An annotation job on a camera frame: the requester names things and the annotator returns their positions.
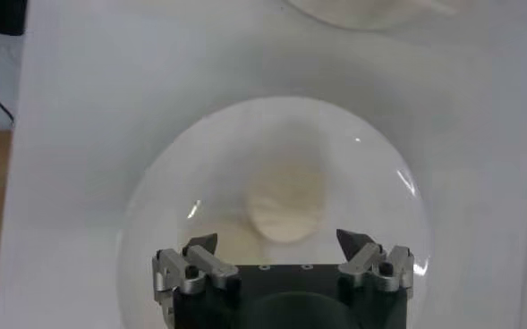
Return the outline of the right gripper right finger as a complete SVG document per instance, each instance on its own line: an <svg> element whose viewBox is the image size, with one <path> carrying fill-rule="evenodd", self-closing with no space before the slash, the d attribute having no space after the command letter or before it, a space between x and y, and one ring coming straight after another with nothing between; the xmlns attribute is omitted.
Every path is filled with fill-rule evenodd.
<svg viewBox="0 0 527 329"><path fill-rule="evenodd" d="M354 289L371 285L384 293L412 294L414 255L408 247L395 245L387 253L369 235L343 229L336 237L346 259L337 270Z"/></svg>

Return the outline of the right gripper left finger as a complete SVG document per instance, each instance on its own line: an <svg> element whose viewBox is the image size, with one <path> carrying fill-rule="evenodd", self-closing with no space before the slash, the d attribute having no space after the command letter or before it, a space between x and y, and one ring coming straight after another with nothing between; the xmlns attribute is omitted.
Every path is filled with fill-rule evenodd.
<svg viewBox="0 0 527 329"><path fill-rule="evenodd" d="M173 295L195 296L206 290L208 283L223 291L236 291L240 286L239 268L215 256L218 236L211 233L191 238L180 252L160 249L152 258L153 299L165 314L173 305Z"/></svg>

